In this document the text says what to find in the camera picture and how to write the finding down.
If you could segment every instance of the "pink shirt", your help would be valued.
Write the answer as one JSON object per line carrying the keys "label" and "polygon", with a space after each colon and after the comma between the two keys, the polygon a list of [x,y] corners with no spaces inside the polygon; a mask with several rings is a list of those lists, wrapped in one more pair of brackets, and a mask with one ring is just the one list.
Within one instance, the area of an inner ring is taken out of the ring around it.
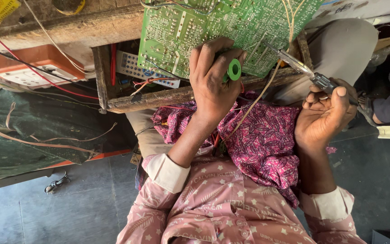
{"label": "pink shirt", "polygon": [[257,185],[230,158],[199,156],[184,169],[151,155],[143,167],[149,178],[117,244],[365,243],[350,215],[354,198],[340,187],[300,193],[311,238],[278,190]]}

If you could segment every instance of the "person's right hand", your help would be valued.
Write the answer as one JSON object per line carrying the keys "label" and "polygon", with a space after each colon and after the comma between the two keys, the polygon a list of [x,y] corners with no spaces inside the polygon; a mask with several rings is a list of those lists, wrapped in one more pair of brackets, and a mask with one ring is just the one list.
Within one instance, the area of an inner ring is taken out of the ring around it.
{"label": "person's right hand", "polygon": [[238,59],[243,67],[247,52],[233,48],[215,59],[217,52],[233,44],[234,41],[227,37],[204,42],[192,50],[189,59],[190,81],[197,104],[196,116],[213,128],[230,112],[240,93],[241,79],[227,83],[222,81],[233,59]]}
{"label": "person's right hand", "polygon": [[316,85],[303,101],[303,110],[297,118],[295,140],[305,151],[324,150],[329,141],[355,117],[357,107],[351,106],[348,96],[358,98],[355,88],[341,79],[333,79],[339,87],[326,94]]}

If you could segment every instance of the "sandal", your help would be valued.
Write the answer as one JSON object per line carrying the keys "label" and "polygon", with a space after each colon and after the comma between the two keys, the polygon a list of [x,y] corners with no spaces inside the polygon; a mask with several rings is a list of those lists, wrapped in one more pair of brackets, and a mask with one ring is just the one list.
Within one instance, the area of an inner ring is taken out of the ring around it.
{"label": "sandal", "polygon": [[373,103],[371,99],[365,93],[363,93],[358,98],[358,100],[362,100],[362,99],[364,99],[365,108],[362,108],[359,103],[359,106],[357,107],[358,111],[365,116],[365,119],[368,121],[370,125],[374,127],[379,126],[373,120],[374,109],[373,109]]}

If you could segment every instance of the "shirt cuff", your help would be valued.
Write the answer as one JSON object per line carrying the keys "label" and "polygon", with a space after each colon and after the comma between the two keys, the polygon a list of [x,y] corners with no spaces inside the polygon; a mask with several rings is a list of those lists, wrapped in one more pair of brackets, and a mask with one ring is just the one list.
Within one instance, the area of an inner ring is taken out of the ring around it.
{"label": "shirt cuff", "polygon": [[341,187],[324,194],[307,195],[300,191],[300,208],[318,219],[341,219],[350,215],[353,195]]}
{"label": "shirt cuff", "polygon": [[150,160],[146,172],[154,183],[175,194],[183,190],[190,169],[180,167],[163,153]]}

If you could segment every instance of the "green circuit board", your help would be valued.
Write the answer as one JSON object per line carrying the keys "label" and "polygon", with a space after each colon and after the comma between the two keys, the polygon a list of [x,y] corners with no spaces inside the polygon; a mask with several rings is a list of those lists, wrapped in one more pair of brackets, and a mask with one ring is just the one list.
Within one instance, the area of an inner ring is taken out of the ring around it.
{"label": "green circuit board", "polygon": [[[285,0],[291,19],[302,0]],[[154,4],[168,3],[155,1]],[[192,48],[219,36],[235,41],[234,47],[248,52],[242,72],[265,77],[277,62],[267,41],[276,48],[287,48],[290,28],[282,0],[185,0],[189,6],[166,5],[145,8],[139,47],[138,66],[151,68],[155,63],[175,75],[189,78],[189,57]],[[295,38],[321,6],[323,0],[303,0],[294,17]]]}

